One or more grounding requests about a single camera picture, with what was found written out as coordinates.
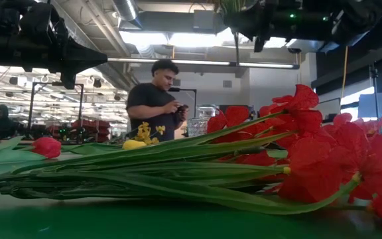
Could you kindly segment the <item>silver ceiling air duct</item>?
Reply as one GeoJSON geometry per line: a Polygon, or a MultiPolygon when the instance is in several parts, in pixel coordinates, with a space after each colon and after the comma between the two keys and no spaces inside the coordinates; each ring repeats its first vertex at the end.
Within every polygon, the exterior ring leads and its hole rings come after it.
{"type": "Polygon", "coordinates": [[[112,0],[113,6],[123,21],[132,21],[139,15],[135,0],[112,0]]]}

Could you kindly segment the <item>standing person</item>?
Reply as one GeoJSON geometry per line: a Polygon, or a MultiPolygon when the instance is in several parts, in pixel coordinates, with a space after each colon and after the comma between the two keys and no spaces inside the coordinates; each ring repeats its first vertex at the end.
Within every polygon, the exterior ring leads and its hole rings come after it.
{"type": "Polygon", "coordinates": [[[168,93],[178,73],[177,65],[170,59],[158,60],[151,68],[152,81],[138,84],[129,92],[126,111],[131,124],[130,138],[134,138],[137,128],[147,122],[152,133],[156,126],[165,126],[164,135],[157,136],[160,142],[174,139],[175,131],[188,117],[188,110],[181,116],[176,114],[183,104],[168,93]]]}

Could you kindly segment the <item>red storage bins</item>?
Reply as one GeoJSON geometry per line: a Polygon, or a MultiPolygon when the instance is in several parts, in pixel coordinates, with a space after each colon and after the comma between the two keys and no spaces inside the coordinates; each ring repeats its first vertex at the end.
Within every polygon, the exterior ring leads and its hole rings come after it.
{"type": "Polygon", "coordinates": [[[80,138],[83,142],[104,143],[109,140],[110,123],[102,120],[76,120],[71,124],[72,129],[75,129],[74,135],[80,133],[80,138]]]}

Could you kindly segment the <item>red tulip flower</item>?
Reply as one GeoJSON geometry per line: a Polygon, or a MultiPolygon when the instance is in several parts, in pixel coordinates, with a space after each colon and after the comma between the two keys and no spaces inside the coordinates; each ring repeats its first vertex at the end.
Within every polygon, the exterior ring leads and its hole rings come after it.
{"type": "Polygon", "coordinates": [[[22,136],[18,136],[0,143],[0,164],[42,161],[57,158],[61,154],[62,144],[51,137],[41,137],[31,145],[15,149],[22,139],[22,136]]]}

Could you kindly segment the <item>clear textured glass vase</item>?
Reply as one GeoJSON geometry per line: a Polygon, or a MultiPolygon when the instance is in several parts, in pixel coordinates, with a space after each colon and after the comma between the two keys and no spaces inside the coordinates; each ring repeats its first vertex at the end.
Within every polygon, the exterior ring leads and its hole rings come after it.
{"type": "Polygon", "coordinates": [[[187,121],[189,137],[204,135],[208,130],[208,121],[216,115],[218,107],[213,104],[202,104],[196,107],[195,116],[187,121]]]}

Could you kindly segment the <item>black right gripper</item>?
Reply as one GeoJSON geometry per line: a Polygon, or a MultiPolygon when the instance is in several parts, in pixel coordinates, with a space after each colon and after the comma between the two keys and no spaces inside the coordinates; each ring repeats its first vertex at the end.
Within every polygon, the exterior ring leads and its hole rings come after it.
{"type": "Polygon", "coordinates": [[[233,34],[241,33],[261,52],[270,39],[273,0],[224,0],[223,23],[233,34]]]}

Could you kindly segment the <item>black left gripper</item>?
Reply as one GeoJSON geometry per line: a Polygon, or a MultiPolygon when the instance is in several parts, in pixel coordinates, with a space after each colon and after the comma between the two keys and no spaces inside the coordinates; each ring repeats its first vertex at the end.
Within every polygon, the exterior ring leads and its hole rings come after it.
{"type": "Polygon", "coordinates": [[[26,72],[33,68],[46,68],[61,73],[64,87],[73,90],[76,75],[84,70],[107,63],[107,55],[78,44],[68,37],[64,19],[49,2],[21,2],[19,6],[21,34],[46,51],[32,52],[29,62],[22,66],[26,72]]]}

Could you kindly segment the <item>yellow tulip flower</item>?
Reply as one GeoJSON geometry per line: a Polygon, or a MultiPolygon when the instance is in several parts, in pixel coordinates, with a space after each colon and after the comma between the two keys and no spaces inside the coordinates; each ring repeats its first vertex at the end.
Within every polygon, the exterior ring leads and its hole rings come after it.
{"type": "Polygon", "coordinates": [[[144,141],[136,141],[133,139],[128,139],[123,143],[122,149],[130,150],[130,149],[136,149],[136,148],[145,147],[145,146],[147,146],[147,144],[144,141]]]}

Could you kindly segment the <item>black metal frame stand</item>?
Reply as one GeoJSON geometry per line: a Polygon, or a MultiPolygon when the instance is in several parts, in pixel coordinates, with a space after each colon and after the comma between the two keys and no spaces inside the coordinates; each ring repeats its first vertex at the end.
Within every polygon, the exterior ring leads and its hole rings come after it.
{"type": "MultiPolygon", "coordinates": [[[[32,83],[31,99],[30,99],[30,105],[29,105],[30,106],[29,107],[29,118],[28,118],[28,124],[27,124],[28,130],[31,130],[31,126],[32,126],[34,96],[36,93],[38,93],[38,91],[40,91],[40,90],[36,91],[35,87],[37,85],[47,86],[49,84],[51,86],[54,86],[54,87],[65,87],[65,85],[62,82],[51,82],[51,83],[49,83],[49,82],[33,82],[32,83]]],[[[82,140],[82,135],[83,135],[82,104],[83,104],[83,98],[84,98],[84,84],[75,83],[74,87],[73,87],[74,90],[76,89],[76,86],[80,87],[80,101],[78,102],[79,103],[79,106],[78,106],[79,130],[78,130],[78,136],[77,136],[77,142],[80,142],[82,140]]],[[[51,102],[48,102],[48,101],[43,101],[43,103],[46,104],[46,106],[48,106],[47,108],[49,108],[49,109],[54,108],[54,109],[58,110],[59,108],[61,109],[63,104],[74,103],[74,102],[57,102],[57,101],[55,101],[54,105],[52,105],[51,102]]]]}

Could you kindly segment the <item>red poppy flower spray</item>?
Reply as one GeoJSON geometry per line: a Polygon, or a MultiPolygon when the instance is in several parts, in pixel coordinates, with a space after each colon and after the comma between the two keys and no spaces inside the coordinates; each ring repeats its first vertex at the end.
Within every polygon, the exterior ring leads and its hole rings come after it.
{"type": "Polygon", "coordinates": [[[273,99],[260,118],[245,121],[243,108],[230,107],[208,122],[197,137],[165,141],[129,150],[106,151],[75,159],[15,169],[12,175],[45,173],[116,173],[146,175],[177,181],[259,178],[284,173],[265,160],[266,146],[320,129],[316,93],[298,84],[294,95],[273,99]]]}
{"type": "MultiPolygon", "coordinates": [[[[300,214],[336,205],[355,208],[357,199],[382,219],[382,135],[377,121],[353,121],[338,115],[280,143],[266,146],[266,162],[284,173],[259,178],[177,181],[116,173],[0,175],[0,194],[18,199],[109,198],[208,202],[265,214],[300,214]]],[[[122,145],[62,146],[57,158],[27,161],[25,166],[123,150],[122,145]]]]}

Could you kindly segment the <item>yellow small-blossom flower bunch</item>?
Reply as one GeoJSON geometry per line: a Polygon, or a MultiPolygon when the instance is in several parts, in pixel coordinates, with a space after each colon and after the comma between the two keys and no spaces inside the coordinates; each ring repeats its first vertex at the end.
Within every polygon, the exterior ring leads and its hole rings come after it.
{"type": "Polygon", "coordinates": [[[149,123],[143,122],[138,128],[137,128],[137,134],[133,138],[135,141],[141,141],[145,143],[146,145],[153,145],[159,143],[159,139],[157,136],[163,136],[166,128],[164,125],[162,126],[156,126],[155,132],[151,132],[151,127],[149,126],[149,123]]]}

